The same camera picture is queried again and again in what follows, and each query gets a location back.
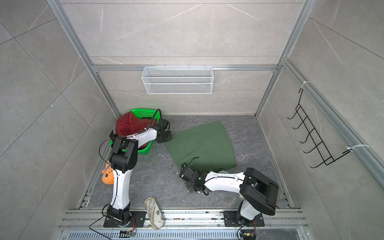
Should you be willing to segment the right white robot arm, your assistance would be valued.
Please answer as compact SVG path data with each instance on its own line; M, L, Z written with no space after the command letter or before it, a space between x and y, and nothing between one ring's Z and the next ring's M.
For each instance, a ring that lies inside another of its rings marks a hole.
M274 216L277 208L279 185L253 168L229 174L203 171L184 163L179 177L186 182L190 192L224 191L240 194L243 200L237 211L224 211L226 227L263 227L263 215Z

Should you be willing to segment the green skirt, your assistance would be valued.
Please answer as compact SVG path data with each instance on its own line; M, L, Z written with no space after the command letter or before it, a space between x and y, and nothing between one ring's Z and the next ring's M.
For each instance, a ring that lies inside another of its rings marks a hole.
M237 166L232 142L221 121L177 132L166 147L178 166L186 164L198 171L214 172Z

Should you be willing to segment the red polka dot skirt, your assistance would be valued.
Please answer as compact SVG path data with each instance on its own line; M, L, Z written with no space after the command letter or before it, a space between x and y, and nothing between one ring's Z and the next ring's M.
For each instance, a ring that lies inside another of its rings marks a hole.
M110 138L123 136L139 141L139 154L147 154L152 141L157 138L155 124L160 119L160 113L150 109L133 109L119 117Z

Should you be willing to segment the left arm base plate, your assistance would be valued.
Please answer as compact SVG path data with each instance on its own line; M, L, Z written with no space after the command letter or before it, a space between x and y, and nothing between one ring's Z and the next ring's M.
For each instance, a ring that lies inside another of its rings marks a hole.
M136 226L137 228L142 228L146 219L145 211L133 211L129 215L125 215L122 219L114 218L113 216L107 214L104 221L104 228L132 228Z

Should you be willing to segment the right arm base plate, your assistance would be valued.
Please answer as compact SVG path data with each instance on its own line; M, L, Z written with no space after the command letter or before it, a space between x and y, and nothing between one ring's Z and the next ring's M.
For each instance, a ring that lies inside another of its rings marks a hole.
M226 227L264 227L264 218L262 213L256 215L252 220L248 220L240 215L238 211L223 211Z

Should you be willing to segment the black wall hook rack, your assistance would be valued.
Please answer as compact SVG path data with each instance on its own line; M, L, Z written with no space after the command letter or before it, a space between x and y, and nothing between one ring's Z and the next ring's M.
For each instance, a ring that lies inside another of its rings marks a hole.
M304 110L303 106L301 105L301 99L303 96L303 89L300 89L299 94L299 100L295 107L295 112L291 117L287 117L288 120L294 120L298 119L300 120L300 123L296 127L292 127L293 130L300 130L304 129L306 132L306 138L303 141L299 141L300 144L304 145L307 142L310 142L312 145L312 148L308 151L303 151L304 154L309 155L312 152L317 152L320 155L321 161L318 164L310 165L311 169L316 169L322 165L329 166L330 164L336 162L337 160L341 159L342 157L346 156L349 153L352 153L352 150L347 149L346 151L342 152L339 157L333 157L331 154L327 144L324 142L323 138L320 135L320 132L317 130L311 119L309 118L309 115Z

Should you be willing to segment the orange plush toy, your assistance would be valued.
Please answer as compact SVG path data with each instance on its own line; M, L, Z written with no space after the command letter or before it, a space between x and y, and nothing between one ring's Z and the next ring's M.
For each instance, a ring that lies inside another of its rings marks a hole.
M102 182L105 185L113 185L114 180L114 170L111 167L111 164L109 161L107 161L105 168L102 170Z

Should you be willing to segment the patterned beige shoe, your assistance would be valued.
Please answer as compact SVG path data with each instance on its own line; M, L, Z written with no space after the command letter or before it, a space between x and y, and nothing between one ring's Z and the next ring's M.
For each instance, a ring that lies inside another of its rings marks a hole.
M154 197L147 198L144 202L144 206L149 216L152 228L155 230L162 228L165 224L165 218L156 202L156 199Z

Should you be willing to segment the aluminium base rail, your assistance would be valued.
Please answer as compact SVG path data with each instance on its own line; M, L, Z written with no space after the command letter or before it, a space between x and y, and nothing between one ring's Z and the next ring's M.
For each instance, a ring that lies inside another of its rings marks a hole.
M101 209L67 211L58 227L59 240L311 240L307 221L300 209L277 210L263 215L264 227L226 227L223 211L162 210L165 225L159 230L146 216L137 228L104 228Z

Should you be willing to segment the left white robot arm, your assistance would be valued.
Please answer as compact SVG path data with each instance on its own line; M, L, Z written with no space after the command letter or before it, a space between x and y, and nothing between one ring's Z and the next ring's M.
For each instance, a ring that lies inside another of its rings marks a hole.
M170 123L160 117L140 119L129 112L121 116L115 125L114 141L109 158L114 174L113 199L107 209L107 217L120 227L130 224L129 186L133 168L138 161L139 148L151 141L166 143L172 140Z

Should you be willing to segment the green plastic basket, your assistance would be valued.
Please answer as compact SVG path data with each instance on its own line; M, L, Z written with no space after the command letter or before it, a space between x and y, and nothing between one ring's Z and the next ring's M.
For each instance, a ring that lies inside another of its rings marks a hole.
M117 135L130 136L139 133L149 125L154 114L156 115L151 123L152 126L162 117L160 111L152 109L132 109L118 118L115 129L112 130L110 134L110 138L116 137Z

